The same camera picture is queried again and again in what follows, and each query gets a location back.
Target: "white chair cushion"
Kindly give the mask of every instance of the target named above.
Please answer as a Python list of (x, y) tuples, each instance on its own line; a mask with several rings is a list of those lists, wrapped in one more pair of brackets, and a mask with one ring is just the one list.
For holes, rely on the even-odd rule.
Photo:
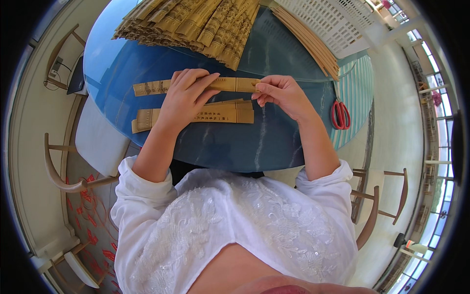
[(80, 259), (78, 259), (72, 252), (67, 252), (63, 255), (69, 266), (72, 268), (73, 272), (80, 278), (82, 282), (86, 285), (98, 289), (98, 283), (90, 274), (90, 272), (85, 268)]
[(129, 143), (103, 117), (94, 100), (87, 98), (75, 135), (75, 147), (81, 157), (103, 176), (116, 176)]

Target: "person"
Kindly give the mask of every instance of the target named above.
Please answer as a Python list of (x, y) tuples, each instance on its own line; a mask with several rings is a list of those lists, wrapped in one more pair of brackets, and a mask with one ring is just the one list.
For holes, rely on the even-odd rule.
[(119, 166), (111, 218), (119, 227), (116, 277), (123, 293), (369, 293), (343, 286), (357, 263), (350, 219), (352, 177), (292, 77), (272, 75), (252, 95), (298, 123), (305, 168), (297, 188), (214, 169), (194, 169), (173, 187), (179, 132), (219, 91), (218, 73), (175, 72), (140, 154)]

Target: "scissors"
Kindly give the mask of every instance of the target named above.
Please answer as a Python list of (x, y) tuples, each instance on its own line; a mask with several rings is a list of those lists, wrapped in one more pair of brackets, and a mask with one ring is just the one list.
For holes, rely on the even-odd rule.
[(336, 86), (336, 82), (333, 82), (335, 86), (336, 99), (331, 107), (331, 122), (337, 130), (347, 130), (351, 126), (351, 117), (345, 104), (339, 99), (339, 91)]

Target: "round table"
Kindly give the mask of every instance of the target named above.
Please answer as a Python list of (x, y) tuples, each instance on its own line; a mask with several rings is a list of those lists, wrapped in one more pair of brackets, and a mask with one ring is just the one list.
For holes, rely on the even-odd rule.
[[(269, 9), (260, 9), (236, 72), (186, 48), (147, 47), (136, 41), (111, 40), (114, 30), (136, 4), (113, 0), (96, 20), (86, 41), (84, 76), (89, 95), (119, 132), (143, 146), (149, 131), (132, 134), (139, 109), (160, 108), (164, 94), (135, 97), (133, 84), (170, 79), (174, 71), (205, 68), (220, 76), (262, 78), (293, 76), (332, 132), (330, 109), (335, 99), (331, 79)], [(243, 98), (251, 93), (221, 92), (210, 102)], [(277, 105), (253, 103), (254, 123), (189, 124), (178, 136), (174, 158), (190, 164), (253, 172), (304, 164), (298, 126)]]

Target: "right hand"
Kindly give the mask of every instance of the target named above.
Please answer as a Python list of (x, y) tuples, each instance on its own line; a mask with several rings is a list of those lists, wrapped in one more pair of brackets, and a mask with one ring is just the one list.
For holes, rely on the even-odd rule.
[(307, 96), (291, 76), (271, 75), (261, 79), (256, 84), (259, 93), (251, 95), (261, 107), (266, 102), (278, 105), (291, 119), (297, 123), (310, 120), (315, 114), (315, 108)]
[(178, 135), (218, 90), (205, 90), (219, 73), (202, 68), (175, 72), (154, 128)]

